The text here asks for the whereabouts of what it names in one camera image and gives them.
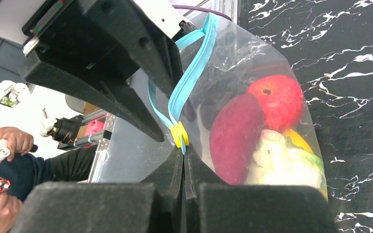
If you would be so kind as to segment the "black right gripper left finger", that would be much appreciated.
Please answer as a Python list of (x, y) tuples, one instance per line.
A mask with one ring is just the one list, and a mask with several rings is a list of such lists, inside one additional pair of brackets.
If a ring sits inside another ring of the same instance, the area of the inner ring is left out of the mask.
[(62, 183), (37, 186), (14, 233), (178, 233), (183, 156), (174, 149), (139, 183)]

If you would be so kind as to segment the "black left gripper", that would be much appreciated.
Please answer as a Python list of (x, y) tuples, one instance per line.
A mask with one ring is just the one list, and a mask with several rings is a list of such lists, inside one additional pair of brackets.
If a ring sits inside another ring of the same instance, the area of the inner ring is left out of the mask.
[(174, 39), (133, 0), (46, 0), (22, 31), (27, 82), (86, 101), (164, 141), (125, 80), (141, 68), (169, 97), (183, 74), (180, 55)]

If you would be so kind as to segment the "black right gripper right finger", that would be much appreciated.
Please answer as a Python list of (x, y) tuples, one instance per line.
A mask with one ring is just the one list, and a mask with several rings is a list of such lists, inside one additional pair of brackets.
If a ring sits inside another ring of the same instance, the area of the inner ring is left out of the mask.
[(189, 146), (184, 156), (189, 233), (334, 233), (324, 197), (308, 186), (228, 185)]

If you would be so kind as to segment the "magenta sweet potato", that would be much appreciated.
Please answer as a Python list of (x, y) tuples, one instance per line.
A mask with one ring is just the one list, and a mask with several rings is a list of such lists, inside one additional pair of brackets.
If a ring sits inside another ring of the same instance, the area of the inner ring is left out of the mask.
[(219, 111), (209, 145), (215, 172), (225, 182), (245, 183), (264, 127), (264, 111), (253, 94), (236, 96)]

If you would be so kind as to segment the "dark red plum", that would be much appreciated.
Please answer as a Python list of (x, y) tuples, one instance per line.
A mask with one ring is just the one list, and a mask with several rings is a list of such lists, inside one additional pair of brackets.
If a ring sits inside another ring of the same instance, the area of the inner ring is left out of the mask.
[(247, 86), (238, 76), (201, 77), (197, 80), (189, 101), (195, 109), (200, 107), (202, 124), (210, 130), (221, 108), (232, 98), (244, 93)]

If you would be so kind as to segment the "clear zip top bag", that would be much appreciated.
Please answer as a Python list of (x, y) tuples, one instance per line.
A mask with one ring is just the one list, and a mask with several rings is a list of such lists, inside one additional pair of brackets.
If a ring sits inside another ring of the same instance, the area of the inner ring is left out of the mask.
[(307, 185), (326, 197), (310, 113), (286, 58), (215, 14), (176, 44), (184, 75), (170, 97), (141, 70), (131, 80), (164, 141), (118, 119), (89, 180), (138, 182), (186, 149), (228, 184)]

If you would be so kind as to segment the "yellow banana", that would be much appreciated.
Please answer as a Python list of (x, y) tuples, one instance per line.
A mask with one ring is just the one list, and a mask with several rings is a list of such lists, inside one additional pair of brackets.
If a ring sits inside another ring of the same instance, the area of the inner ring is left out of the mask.
[(324, 165), (321, 157), (314, 154), (311, 146), (293, 129), (283, 133), (287, 140), (288, 155), (307, 181), (305, 185), (317, 188), (328, 200)]

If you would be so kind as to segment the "red apple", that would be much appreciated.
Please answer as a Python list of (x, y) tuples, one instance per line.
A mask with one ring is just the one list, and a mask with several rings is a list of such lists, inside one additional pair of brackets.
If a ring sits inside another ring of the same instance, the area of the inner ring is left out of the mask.
[(304, 114), (304, 96), (298, 82), (285, 75), (271, 75), (253, 82), (247, 89), (259, 101), (266, 127), (280, 133), (293, 128)]

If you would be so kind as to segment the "operator left hand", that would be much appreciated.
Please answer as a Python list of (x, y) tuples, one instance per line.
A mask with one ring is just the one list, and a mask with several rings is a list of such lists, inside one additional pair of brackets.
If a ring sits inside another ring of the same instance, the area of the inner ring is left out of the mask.
[(7, 161), (12, 161), (15, 154), (25, 155), (31, 151), (34, 145), (34, 137), (16, 127), (1, 127), (0, 140), (7, 141), (7, 148), (10, 155)]

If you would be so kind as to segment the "operator right hand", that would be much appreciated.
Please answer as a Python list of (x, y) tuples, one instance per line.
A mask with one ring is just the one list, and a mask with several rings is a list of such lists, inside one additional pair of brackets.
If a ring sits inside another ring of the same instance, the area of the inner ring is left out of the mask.
[(7, 233), (13, 227), (23, 202), (6, 192), (0, 193), (0, 233)]

